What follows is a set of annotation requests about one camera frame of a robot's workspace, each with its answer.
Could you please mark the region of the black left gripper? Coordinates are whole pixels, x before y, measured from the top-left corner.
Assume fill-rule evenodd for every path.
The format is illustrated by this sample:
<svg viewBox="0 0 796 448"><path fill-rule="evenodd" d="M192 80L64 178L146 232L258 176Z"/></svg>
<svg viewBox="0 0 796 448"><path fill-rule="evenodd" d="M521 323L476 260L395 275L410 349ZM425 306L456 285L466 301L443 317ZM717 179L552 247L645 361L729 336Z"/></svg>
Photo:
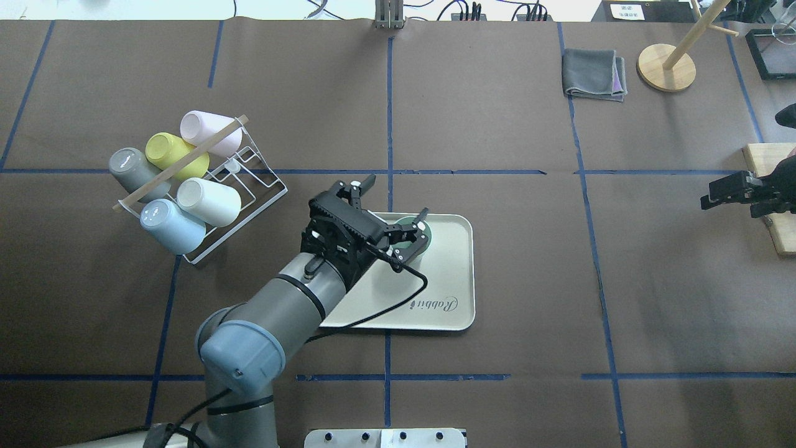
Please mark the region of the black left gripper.
<svg viewBox="0 0 796 448"><path fill-rule="evenodd" d="M353 241L356 274L364 274L382 255L406 266L420 269L423 254L430 247L429 209L388 222L372 212L343 212L338 221Z"/></svg>

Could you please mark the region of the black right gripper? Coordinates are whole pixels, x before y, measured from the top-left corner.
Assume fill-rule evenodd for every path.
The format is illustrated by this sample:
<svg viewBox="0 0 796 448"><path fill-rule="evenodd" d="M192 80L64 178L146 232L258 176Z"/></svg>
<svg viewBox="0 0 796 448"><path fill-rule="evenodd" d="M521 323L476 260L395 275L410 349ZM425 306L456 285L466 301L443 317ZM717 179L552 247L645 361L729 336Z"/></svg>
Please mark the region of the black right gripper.
<svg viewBox="0 0 796 448"><path fill-rule="evenodd" d="M795 105L785 106L775 114L776 123L785 128L795 128ZM795 213L795 147L787 157L776 165L764 182L772 187L777 195L769 200L756 202L750 206L751 218L762 218L771 213ZM708 195L700 198L700 209L709 210L726 203L753 203L756 191L762 189L762 181L751 171L737 171L721 179L709 182Z"/></svg>

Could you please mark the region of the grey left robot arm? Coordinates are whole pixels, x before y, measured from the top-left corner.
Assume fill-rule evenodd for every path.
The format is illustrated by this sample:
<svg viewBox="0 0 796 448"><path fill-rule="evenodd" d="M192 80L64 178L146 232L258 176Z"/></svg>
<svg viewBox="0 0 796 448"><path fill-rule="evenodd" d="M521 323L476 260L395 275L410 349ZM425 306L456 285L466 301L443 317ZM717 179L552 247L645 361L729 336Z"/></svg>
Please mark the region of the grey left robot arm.
<svg viewBox="0 0 796 448"><path fill-rule="evenodd" d="M86 447L276 447L273 382L347 292L380 259L409 268L428 238L423 209L389 225L367 210L341 204L311 207L301 252L249 301L210 315L197 332L207 397L175 423L136 426Z"/></svg>

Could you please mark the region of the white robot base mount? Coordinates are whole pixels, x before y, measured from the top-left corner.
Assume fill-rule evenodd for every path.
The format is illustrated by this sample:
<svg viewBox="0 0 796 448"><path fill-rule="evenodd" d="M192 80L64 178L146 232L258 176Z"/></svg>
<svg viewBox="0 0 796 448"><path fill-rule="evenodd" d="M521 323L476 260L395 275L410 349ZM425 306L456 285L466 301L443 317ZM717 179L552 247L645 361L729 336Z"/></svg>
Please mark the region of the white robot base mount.
<svg viewBox="0 0 796 448"><path fill-rule="evenodd" d="M466 431L454 427L318 429L304 447L466 447Z"/></svg>

